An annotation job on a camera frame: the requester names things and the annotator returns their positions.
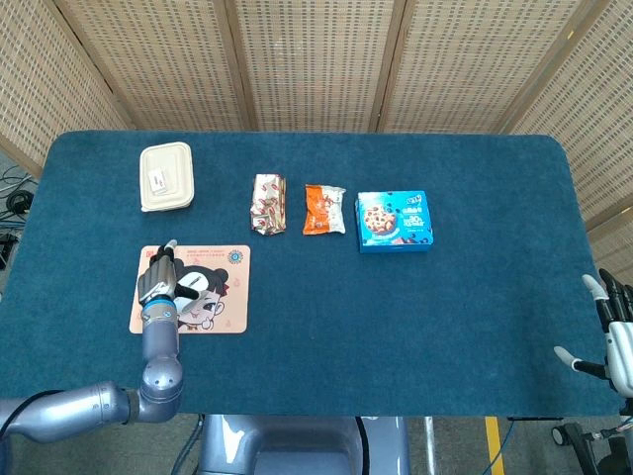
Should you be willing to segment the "left black five-finger robot hand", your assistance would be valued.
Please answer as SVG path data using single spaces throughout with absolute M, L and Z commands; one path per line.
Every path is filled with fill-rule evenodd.
M 178 283 L 174 257 L 176 246 L 176 239 L 162 245 L 150 258 L 148 268 L 138 278 L 137 300 L 143 307 L 156 300 L 173 303 L 180 297 L 189 300 L 197 300 L 200 297 L 200 293 L 195 289 Z

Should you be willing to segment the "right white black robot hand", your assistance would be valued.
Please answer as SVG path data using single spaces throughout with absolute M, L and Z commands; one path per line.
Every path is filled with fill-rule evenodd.
M 582 276 L 582 281 L 591 293 L 604 334 L 605 363 L 582 360 L 562 346 L 555 346 L 554 352 L 573 371 L 608 381 L 620 397 L 631 399 L 632 286 L 622 284 L 604 268 L 598 273 L 604 286 L 588 274 Z

